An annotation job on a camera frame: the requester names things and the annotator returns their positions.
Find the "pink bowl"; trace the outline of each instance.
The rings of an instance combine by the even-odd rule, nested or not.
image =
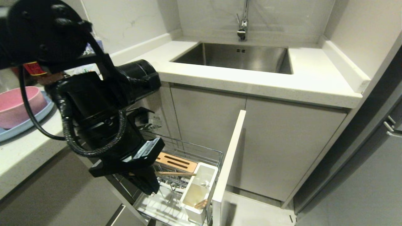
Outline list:
[[[47,105],[40,89],[27,86],[27,97],[32,112],[36,115]],[[0,93],[0,128],[10,129],[28,120],[20,88]]]

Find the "refrigerator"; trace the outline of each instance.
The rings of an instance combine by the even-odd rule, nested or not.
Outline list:
[[[295,195],[297,226],[402,225],[402,48]]]

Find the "stainless steel sink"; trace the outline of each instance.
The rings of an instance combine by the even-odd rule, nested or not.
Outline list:
[[[176,63],[292,74],[286,48],[201,43]]]

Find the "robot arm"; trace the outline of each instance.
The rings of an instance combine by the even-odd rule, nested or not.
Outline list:
[[[135,115],[127,116],[125,108],[156,92],[159,75],[145,60],[115,67],[91,35],[91,26],[60,0],[20,0],[1,7],[0,69],[38,61],[53,74],[96,63],[103,80],[96,72],[87,72],[45,86],[62,115],[64,138],[57,139],[65,140],[79,155],[100,158],[90,169],[92,175],[119,173],[145,193],[157,192],[150,166],[164,143],[159,138],[144,140]],[[95,54],[81,56],[87,43]],[[29,113],[23,76],[20,85]],[[84,149],[82,142],[90,149]]]

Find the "red label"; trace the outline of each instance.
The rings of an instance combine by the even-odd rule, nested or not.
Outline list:
[[[46,74],[38,64],[38,62],[31,62],[24,64],[24,68],[28,71],[28,73],[32,76]]]

